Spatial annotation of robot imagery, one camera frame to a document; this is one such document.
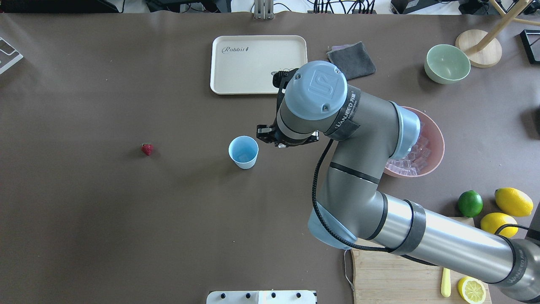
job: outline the green bowl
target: green bowl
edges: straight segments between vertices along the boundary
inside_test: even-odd
[[[450,84],[464,79],[471,71],[471,64],[462,50],[453,45],[438,44],[428,51],[424,70],[431,80]]]

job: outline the green lime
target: green lime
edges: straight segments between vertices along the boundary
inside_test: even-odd
[[[460,198],[457,200],[457,207],[464,216],[474,217],[482,211],[484,203],[482,202],[480,194],[474,190],[469,190],[461,194]]]

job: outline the cutting board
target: cutting board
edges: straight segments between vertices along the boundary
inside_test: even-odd
[[[470,218],[453,219],[474,226]],[[365,240],[357,244],[374,245]],[[441,295],[442,267],[423,265],[389,253],[353,249],[352,254],[355,304],[466,303],[457,291],[457,282],[465,276],[461,273],[450,271],[451,295],[445,298]],[[484,283],[484,287],[487,292],[484,303],[491,304],[488,285]]]

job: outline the blue joint cap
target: blue joint cap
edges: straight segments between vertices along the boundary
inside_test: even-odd
[[[420,119],[415,113],[400,107],[393,101],[390,102],[396,108],[397,119],[400,126],[396,150],[390,158],[398,160],[409,154],[411,147],[418,140],[418,136],[420,135]]]
[[[328,212],[321,204],[319,204],[319,202],[317,202],[317,207],[319,207],[319,212],[321,213],[322,218],[325,220],[326,224],[333,232],[338,234],[346,241],[349,241],[351,243],[356,242],[357,237],[352,232],[350,232],[349,229],[343,226],[343,224],[338,221],[330,212]],[[311,215],[309,216],[307,226],[311,234],[313,234],[313,236],[315,236],[319,241],[337,249],[351,249],[351,247],[338,241],[335,237],[328,233],[328,231],[326,231],[326,229],[322,226],[321,221],[317,217],[315,209],[311,210]]]
[[[304,64],[287,84],[285,103],[304,120],[321,120],[334,115],[347,98],[345,75],[326,61]]]

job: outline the lemon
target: lemon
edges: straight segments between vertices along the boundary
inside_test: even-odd
[[[512,216],[529,216],[532,213],[532,199],[515,188],[495,190],[495,203],[504,213]]]
[[[495,231],[497,231],[497,229],[504,224],[517,224],[517,222],[515,218],[511,217],[510,215],[500,212],[486,214],[486,216],[480,220],[480,228],[489,233],[495,233]],[[506,227],[500,232],[500,235],[513,237],[516,233],[516,227]]]
[[[464,276],[457,283],[457,291],[470,304],[480,304],[485,301],[484,284],[474,277]]]
[[[482,202],[480,194],[474,190],[469,190],[460,195],[460,198],[457,200],[457,207],[464,216],[474,217],[482,211],[484,202]]]

